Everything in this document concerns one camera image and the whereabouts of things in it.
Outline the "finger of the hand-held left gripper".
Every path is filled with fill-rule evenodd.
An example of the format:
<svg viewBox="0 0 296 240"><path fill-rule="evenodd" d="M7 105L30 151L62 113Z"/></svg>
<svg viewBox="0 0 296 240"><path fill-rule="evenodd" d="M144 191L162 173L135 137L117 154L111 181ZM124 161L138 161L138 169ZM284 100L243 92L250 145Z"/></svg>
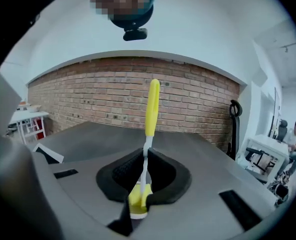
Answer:
<svg viewBox="0 0 296 240"><path fill-rule="evenodd" d="M62 164L64 156L51 150L50 148L38 143L32 150L33 152L41 153L48 164Z"/></svg>

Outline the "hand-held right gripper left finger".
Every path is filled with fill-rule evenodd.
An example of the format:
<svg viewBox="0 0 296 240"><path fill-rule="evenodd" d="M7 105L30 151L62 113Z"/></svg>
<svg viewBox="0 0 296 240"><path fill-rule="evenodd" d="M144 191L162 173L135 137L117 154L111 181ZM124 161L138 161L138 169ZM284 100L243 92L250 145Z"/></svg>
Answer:
<svg viewBox="0 0 296 240"><path fill-rule="evenodd" d="M39 152L32 158L63 237L132 233L128 195L143 168L141 148L68 163L48 164Z"/></svg>

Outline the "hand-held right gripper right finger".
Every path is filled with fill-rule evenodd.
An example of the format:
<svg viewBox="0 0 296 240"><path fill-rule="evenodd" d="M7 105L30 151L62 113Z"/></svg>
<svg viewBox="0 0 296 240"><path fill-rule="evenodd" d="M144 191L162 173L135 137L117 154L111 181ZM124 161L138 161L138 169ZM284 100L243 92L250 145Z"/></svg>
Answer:
<svg viewBox="0 0 296 240"><path fill-rule="evenodd" d="M244 169L229 171L203 154L158 151L190 170L191 186L175 203L151 206L133 231L134 240L226 240L243 233L219 196L227 190L235 191L262 219L274 212L274 195Z"/></svg>

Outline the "red box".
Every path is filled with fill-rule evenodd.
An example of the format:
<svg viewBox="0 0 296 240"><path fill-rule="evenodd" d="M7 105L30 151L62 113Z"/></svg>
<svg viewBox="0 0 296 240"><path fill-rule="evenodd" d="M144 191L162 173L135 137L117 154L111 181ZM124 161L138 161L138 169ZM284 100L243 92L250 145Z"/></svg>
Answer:
<svg viewBox="0 0 296 240"><path fill-rule="evenodd" d="M45 131L45 124L44 124L44 118L38 117L36 119L36 125L39 133L37 133L37 139L43 139L46 137L46 131Z"/></svg>

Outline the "white side table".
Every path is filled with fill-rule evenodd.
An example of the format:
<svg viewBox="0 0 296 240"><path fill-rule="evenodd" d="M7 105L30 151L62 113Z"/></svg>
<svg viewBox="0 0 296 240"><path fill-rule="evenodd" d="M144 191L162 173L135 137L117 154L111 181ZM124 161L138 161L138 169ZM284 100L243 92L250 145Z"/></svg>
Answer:
<svg viewBox="0 0 296 240"><path fill-rule="evenodd" d="M26 110L17 110L14 112L9 125L15 125L18 128L19 135L23 144L27 144L27 140L30 137L34 137L37 140L37 133L39 133L36 125L36 119L43 117L44 119L49 116L48 112L29 112Z"/></svg>

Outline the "tall black office chair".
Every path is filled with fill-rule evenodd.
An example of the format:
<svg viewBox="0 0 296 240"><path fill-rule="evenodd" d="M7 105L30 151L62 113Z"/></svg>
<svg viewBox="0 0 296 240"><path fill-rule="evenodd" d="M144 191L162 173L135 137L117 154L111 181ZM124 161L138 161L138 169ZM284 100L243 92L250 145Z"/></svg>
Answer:
<svg viewBox="0 0 296 240"><path fill-rule="evenodd" d="M232 99L230 101L229 106L229 116L232 121L232 137L231 142L228 143L228 148L226 154L236 161L236 155L239 150L239 133L240 133L240 119L239 117L242 115L242 107L238 101ZM248 165L246 165L246 170L255 177L260 183L267 183L267 176L264 176L258 172L254 172L248 169Z"/></svg>

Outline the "white desk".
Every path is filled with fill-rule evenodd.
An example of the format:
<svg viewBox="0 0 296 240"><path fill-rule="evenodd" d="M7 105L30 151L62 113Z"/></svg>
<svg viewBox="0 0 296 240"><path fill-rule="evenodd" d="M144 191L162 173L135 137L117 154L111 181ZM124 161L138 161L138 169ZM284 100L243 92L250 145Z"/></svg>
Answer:
<svg viewBox="0 0 296 240"><path fill-rule="evenodd" d="M274 177L277 175L279 169L283 165L283 162L286 158L288 158L288 146L285 143L278 142L275 139L267 137L265 135L255 135L254 137L250 137L248 143L245 146L246 148L258 148L259 150L263 150L268 155L277 159L275 165L267 176L267 183L271 183L274 180Z"/></svg>

